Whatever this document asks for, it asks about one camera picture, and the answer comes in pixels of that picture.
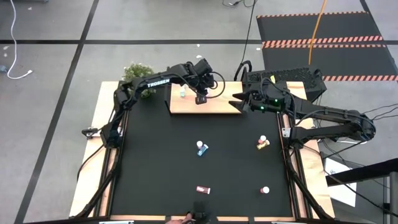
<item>green plant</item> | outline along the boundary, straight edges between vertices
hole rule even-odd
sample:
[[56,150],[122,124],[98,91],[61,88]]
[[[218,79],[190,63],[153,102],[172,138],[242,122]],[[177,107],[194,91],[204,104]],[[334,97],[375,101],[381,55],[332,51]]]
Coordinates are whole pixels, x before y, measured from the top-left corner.
[[[123,81],[131,82],[133,78],[145,77],[153,74],[154,71],[149,66],[141,63],[132,63],[129,67],[124,67]],[[156,90],[153,88],[144,90],[141,93],[141,98],[150,97],[154,93],[156,93]]]

